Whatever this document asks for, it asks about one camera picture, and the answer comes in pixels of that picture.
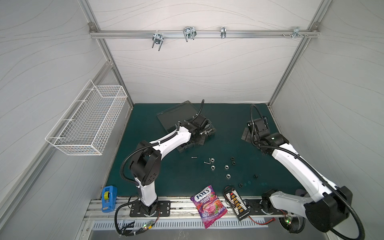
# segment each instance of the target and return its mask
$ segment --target horizontal metal bar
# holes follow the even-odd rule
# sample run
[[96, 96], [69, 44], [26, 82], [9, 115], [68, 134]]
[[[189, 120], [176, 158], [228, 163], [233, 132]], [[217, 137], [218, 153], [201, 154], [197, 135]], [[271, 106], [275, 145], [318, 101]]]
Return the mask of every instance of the horizontal metal bar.
[[[97, 31], [90, 33], [92, 38], [150, 38], [153, 34], [161, 34], [164, 38], [185, 38], [181, 30], [174, 31]], [[291, 38], [293, 30], [239, 30], [226, 31], [226, 38]], [[301, 30], [299, 31], [305, 38], [317, 38], [318, 31]], [[196, 31], [195, 38], [221, 38], [221, 31], [202, 30]]]

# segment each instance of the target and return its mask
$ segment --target green table surface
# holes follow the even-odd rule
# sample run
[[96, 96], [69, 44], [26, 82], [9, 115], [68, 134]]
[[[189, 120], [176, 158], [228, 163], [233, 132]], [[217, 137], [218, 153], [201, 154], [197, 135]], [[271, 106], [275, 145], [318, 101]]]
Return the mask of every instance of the green table surface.
[[[120, 165], [139, 142], [150, 142], [167, 134], [156, 114], [174, 105], [135, 104], [107, 181], [107, 186], [117, 187], [118, 196], [137, 196], [135, 185], [120, 178]], [[241, 140], [246, 122], [250, 120], [249, 107], [250, 104], [205, 104], [202, 114], [212, 121], [217, 132], [203, 146], [196, 145], [182, 153], [175, 149], [164, 157], [159, 177], [155, 180], [157, 195], [191, 197], [208, 185], [212, 185], [218, 195], [222, 195], [227, 185], [234, 185], [242, 196], [260, 196], [270, 189], [294, 194], [296, 189], [303, 189], [281, 163]], [[271, 133], [277, 132], [267, 106], [258, 104], [258, 108], [268, 117]], [[230, 157], [235, 158], [236, 165], [232, 165]], [[215, 159], [214, 171], [211, 165], [204, 163], [209, 158]], [[133, 178], [128, 167], [124, 172]], [[227, 174], [231, 175], [230, 179], [226, 178]]]

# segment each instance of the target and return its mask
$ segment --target open plastic case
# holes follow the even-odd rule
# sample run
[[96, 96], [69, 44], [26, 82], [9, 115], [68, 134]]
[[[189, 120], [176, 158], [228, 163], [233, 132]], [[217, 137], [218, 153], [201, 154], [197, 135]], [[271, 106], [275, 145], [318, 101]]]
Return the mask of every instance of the open plastic case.
[[[190, 101], [185, 101], [156, 114], [156, 116], [165, 130], [170, 133], [176, 129], [176, 124], [178, 121], [192, 121], [197, 112], [198, 110], [192, 105]], [[186, 148], [194, 147], [195, 144], [204, 145], [207, 136], [213, 135], [215, 132], [216, 129], [212, 125], [211, 121], [209, 121], [202, 132], [192, 135], [189, 142], [180, 145], [177, 147], [177, 149], [179, 152], [182, 152]]]

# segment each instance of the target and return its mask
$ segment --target wire mesh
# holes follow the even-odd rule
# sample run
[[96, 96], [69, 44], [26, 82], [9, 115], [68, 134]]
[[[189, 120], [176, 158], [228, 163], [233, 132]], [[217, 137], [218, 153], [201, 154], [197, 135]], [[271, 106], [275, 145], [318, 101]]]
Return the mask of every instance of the wire mesh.
[[101, 155], [127, 98], [122, 86], [94, 86], [89, 91], [72, 117], [65, 119], [68, 123], [61, 133], [50, 137], [67, 155]]

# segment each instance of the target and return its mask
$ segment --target tape roll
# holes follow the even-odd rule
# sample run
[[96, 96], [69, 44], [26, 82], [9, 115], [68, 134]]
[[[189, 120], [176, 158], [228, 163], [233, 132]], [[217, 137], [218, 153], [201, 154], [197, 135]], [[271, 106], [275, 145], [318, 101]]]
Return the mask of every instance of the tape roll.
[[106, 191], [104, 193], [104, 200], [108, 200], [109, 199], [109, 191]]

